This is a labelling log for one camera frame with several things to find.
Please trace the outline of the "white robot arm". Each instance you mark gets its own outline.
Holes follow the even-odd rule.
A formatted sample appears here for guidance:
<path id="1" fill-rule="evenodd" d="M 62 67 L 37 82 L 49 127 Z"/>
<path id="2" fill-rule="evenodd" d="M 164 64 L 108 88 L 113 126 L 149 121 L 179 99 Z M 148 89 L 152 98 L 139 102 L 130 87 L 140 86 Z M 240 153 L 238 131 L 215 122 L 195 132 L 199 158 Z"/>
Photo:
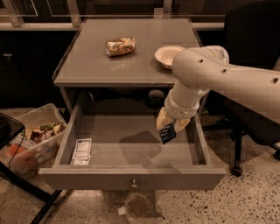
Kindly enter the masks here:
<path id="1" fill-rule="evenodd" d="M 195 116 L 200 99 L 213 90 L 280 123 L 280 72 L 229 63 L 221 46 L 188 48 L 172 62 L 175 84 L 160 109 L 156 127 L 173 123 L 180 132 Z"/>

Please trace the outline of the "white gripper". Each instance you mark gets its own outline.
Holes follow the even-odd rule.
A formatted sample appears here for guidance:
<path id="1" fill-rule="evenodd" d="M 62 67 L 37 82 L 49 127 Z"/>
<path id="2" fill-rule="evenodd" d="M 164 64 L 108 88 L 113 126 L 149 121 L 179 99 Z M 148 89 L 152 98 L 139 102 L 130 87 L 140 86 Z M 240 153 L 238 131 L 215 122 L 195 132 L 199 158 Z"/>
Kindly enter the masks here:
<path id="1" fill-rule="evenodd" d="M 180 106 L 169 94 L 164 100 L 164 107 L 159 110 L 156 120 L 157 130 L 163 129 L 166 125 L 172 123 L 173 119 L 177 119 L 174 124 L 176 132 L 183 130 L 190 122 L 190 118 L 195 116 L 200 104 L 196 102 L 192 107 Z"/>

